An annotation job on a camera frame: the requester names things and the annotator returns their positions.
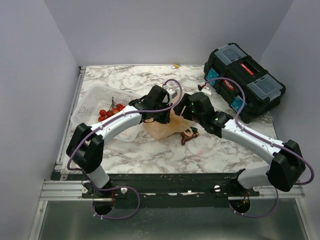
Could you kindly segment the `peach banana-print plastic bag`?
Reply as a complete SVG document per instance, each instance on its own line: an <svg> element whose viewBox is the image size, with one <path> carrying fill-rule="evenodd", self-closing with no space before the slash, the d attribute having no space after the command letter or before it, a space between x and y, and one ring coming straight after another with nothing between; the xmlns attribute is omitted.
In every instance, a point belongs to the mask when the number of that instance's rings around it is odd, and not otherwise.
<svg viewBox="0 0 320 240"><path fill-rule="evenodd" d="M151 122L148 120L143 126L147 133L151 135L155 140L165 139L175 133L185 133L188 137L193 134L191 129L193 122L184 119L180 115L176 115L174 109L170 110L169 123L161 124L159 122Z"/></svg>

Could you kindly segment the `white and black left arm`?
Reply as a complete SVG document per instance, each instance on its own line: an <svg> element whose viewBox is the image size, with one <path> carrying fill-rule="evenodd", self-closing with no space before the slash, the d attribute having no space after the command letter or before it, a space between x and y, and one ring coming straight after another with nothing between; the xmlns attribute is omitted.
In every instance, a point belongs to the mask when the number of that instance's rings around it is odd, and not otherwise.
<svg viewBox="0 0 320 240"><path fill-rule="evenodd" d="M146 120L159 120L166 124L170 111L159 111L172 105L176 90L164 89L158 85L141 98L131 100L123 110L109 119L92 126L79 124L67 146L66 154L94 184L93 191L101 198L111 191L110 177L102 167L104 146L125 130Z"/></svg>

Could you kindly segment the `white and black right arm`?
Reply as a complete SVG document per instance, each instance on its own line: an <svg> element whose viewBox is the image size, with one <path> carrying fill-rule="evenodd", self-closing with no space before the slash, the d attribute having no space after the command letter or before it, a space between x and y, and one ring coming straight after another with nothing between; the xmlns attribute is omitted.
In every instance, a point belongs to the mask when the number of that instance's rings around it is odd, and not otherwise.
<svg viewBox="0 0 320 240"><path fill-rule="evenodd" d="M176 115L198 123L207 133L239 144L267 163L255 169L241 169L235 174L230 191L236 196L262 186L289 192L306 169L295 141L283 143L237 124L231 115L216 111L209 97L202 92L184 94L173 110Z"/></svg>

